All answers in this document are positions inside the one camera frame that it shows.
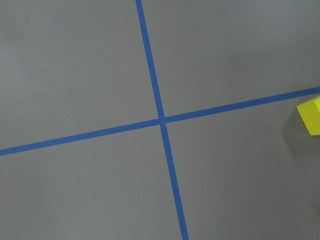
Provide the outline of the blue tape line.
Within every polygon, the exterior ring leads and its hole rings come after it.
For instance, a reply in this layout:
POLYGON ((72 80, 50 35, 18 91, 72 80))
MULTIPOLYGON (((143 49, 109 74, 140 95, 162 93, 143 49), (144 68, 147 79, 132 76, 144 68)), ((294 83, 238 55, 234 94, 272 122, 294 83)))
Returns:
POLYGON ((288 93, 283 93, 283 94, 277 94, 277 95, 273 95, 273 96, 267 96, 267 97, 252 99, 252 100, 246 100, 246 101, 242 101, 242 102, 237 102, 237 103, 232 103, 232 104, 227 104, 227 105, 222 105, 222 106, 216 106, 216 107, 212 107, 212 108, 207 108, 207 109, 202 109, 202 110, 197 110, 197 111, 192 111, 192 112, 186 112, 186 113, 181 113, 181 114, 177 114, 177 115, 166 116, 166 117, 163 117, 160 119, 145 120, 145 121, 141 121, 141 122, 130 123, 130 124, 126 124, 126 125, 105 128, 105 129, 95 130, 95 131, 91 131, 91 132, 85 132, 85 133, 80 133, 80 134, 75 134, 75 135, 70 135, 70 136, 35 142, 35 143, 29 143, 29 144, 4 148, 4 149, 0 150, 0 155, 1 156, 12 155, 12 154, 16 154, 16 153, 22 153, 22 152, 27 152, 27 151, 32 151, 32 150, 37 150, 37 149, 42 149, 42 148, 48 148, 48 147, 78 142, 78 141, 87 140, 87 139, 103 137, 103 136, 107 136, 107 135, 113 135, 113 134, 117 134, 117 133, 123 133, 123 132, 148 128, 148 127, 158 126, 158 125, 164 124, 164 123, 180 122, 180 121, 184 121, 184 120, 189 120, 189 119, 194 119, 194 118, 199 118, 199 117, 204 117, 204 116, 209 116, 209 115, 214 115, 214 114, 220 114, 220 113, 224 113, 224 112, 230 112, 230 111, 235 111, 235 110, 239 110, 239 109, 245 109, 245 108, 249 108, 249 107, 255 107, 255 106, 259 106, 259 105, 265 105, 265 104, 290 100, 290 99, 294 99, 294 98, 300 98, 300 97, 304 97, 304 96, 314 95, 314 94, 318 94, 319 92, 320 92, 320 88, 317 86, 317 87, 313 87, 313 88, 308 88, 308 89, 303 89, 303 90, 298 90, 298 91, 293 91, 293 92, 288 92, 288 93))

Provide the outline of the yellow cube block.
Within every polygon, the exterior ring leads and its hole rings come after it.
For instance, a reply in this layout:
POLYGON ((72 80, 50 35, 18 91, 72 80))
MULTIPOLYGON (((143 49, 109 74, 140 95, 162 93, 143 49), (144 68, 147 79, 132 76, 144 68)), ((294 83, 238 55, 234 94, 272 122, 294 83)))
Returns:
POLYGON ((297 107, 298 113, 311 136, 320 135, 320 97, 317 96, 297 107))

